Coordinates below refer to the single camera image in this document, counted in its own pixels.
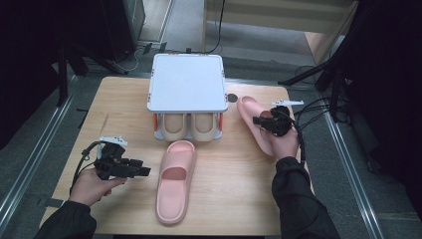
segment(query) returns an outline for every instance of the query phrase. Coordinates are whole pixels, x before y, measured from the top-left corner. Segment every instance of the pink slipper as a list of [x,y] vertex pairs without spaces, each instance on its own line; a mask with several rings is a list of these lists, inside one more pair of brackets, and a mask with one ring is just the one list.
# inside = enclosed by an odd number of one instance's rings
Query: pink slipper
[[266,136],[263,136],[270,132],[253,123],[253,117],[259,117],[262,112],[266,112],[271,115],[269,110],[257,103],[257,101],[251,97],[242,97],[238,99],[237,109],[254,135],[254,138],[261,150],[269,156],[274,156],[272,144],[268,141]]
[[197,141],[211,141],[217,132],[215,113],[197,113],[191,115],[191,133]]
[[183,139],[187,133],[186,114],[163,114],[161,131],[167,141]]
[[156,204],[157,217],[161,223],[174,224],[186,215],[195,162],[195,146],[187,140],[172,143],[164,154]]

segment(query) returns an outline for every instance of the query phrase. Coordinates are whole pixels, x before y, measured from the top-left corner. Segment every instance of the aluminum rail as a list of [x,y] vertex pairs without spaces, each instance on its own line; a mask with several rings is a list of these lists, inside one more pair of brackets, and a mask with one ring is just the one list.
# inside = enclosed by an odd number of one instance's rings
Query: aluminum rail
[[338,154],[343,164],[348,182],[350,183],[351,190],[353,191],[357,206],[359,207],[360,214],[363,218],[363,222],[365,223],[369,237],[374,239],[382,239],[384,238],[384,235],[382,234],[378,219],[358,176],[356,168],[354,167],[352,157],[347,150],[347,146],[341,135],[340,129],[338,128],[338,125],[332,120],[332,117],[329,115],[329,113],[325,113],[325,119],[334,140],[335,146],[338,150]]
[[30,156],[26,160],[24,167],[19,173],[15,183],[9,190],[7,196],[3,200],[0,206],[0,238],[6,230],[7,224],[9,223],[13,213],[15,212],[19,202],[21,201],[32,177],[34,176],[43,156],[50,145],[57,129],[59,128],[66,112],[68,111],[69,105],[72,103],[74,98],[75,88],[79,84],[79,79],[73,76],[69,83],[69,96],[63,102],[62,106],[56,108],[46,128],[44,129],[40,139],[32,150]]

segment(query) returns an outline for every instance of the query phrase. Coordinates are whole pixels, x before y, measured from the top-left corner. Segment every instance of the gray floor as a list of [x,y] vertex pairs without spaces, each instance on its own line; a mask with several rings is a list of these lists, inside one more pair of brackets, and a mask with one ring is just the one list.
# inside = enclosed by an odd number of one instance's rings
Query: gray floor
[[[167,50],[199,50],[202,34],[202,1],[174,1],[169,22],[162,42]],[[209,22],[212,29],[215,23]],[[207,49],[212,49],[217,39],[215,31],[207,35]],[[152,59],[157,50],[137,54],[137,67],[129,77],[142,77],[150,73]],[[222,40],[216,54],[223,57],[226,78],[230,82],[276,86],[277,81],[287,80],[304,71],[314,60],[302,32],[223,24]],[[31,238],[35,235],[45,208],[38,206],[42,198],[49,197],[63,170],[73,142],[78,136],[78,126],[84,113],[77,109],[88,109],[101,79],[110,75],[102,67],[88,61],[90,72],[82,78],[74,78],[74,90],[69,109],[58,127],[53,140],[41,156],[38,170],[22,195],[15,213],[10,219],[2,238]],[[136,66],[134,59],[119,63],[122,67]],[[320,98],[312,85],[300,83],[288,88],[292,100],[303,100],[306,104]],[[5,168],[0,183],[0,196],[5,198],[18,177],[20,169],[31,158],[31,152],[43,133],[51,115],[56,110],[58,93],[53,93],[38,111],[22,126],[12,141],[0,151],[0,162]],[[301,123],[310,120],[318,112],[304,115]],[[346,154],[352,160],[364,195],[373,209],[382,235],[378,238],[422,238],[422,226],[410,205],[403,187],[388,175],[373,174],[367,170],[366,155],[354,135],[351,125],[336,124],[341,141],[346,145]],[[368,233],[356,192],[348,177],[341,145],[332,136],[329,117],[322,117],[304,131],[307,144],[308,165],[316,196],[326,205],[341,238],[374,238]],[[96,235],[95,238],[110,238]]]

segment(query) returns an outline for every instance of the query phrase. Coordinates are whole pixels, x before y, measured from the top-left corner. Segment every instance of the black sleeve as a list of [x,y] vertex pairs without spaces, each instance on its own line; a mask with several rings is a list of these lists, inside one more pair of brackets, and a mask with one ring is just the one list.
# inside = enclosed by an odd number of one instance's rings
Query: black sleeve
[[308,172],[293,157],[280,159],[273,196],[280,208],[282,238],[339,238],[325,206],[311,191]]
[[38,231],[35,239],[93,238],[97,221],[85,204],[66,201],[53,213]]

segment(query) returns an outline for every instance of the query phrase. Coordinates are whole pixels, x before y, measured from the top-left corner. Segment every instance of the electrical wire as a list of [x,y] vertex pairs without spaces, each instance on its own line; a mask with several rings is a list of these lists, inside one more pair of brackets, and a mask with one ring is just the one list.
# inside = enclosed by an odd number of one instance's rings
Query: electrical wire
[[136,50],[134,53],[133,53],[133,57],[134,57],[134,59],[136,60],[136,64],[135,64],[135,66],[133,67],[133,68],[131,68],[131,69],[126,69],[126,68],[123,68],[123,67],[121,67],[121,66],[119,66],[115,61],[112,61],[118,68],[120,68],[121,70],[124,70],[124,71],[126,71],[126,72],[131,72],[131,71],[133,71],[133,70],[135,70],[136,68],[137,68],[137,66],[139,65],[139,61],[137,60],[137,57],[136,57],[136,53],[137,52],[139,52],[140,50],[142,50],[142,49],[138,49],[138,50]]
[[218,48],[218,46],[220,45],[220,41],[221,41],[221,23],[223,22],[223,13],[224,13],[224,5],[225,4],[226,4],[226,0],[223,0],[223,5],[221,7],[221,13],[220,13],[220,23],[219,23],[219,26],[218,26],[218,41],[217,41],[217,44],[215,45],[214,49],[212,49],[211,51],[208,51],[208,52],[192,52],[192,53],[211,54]]

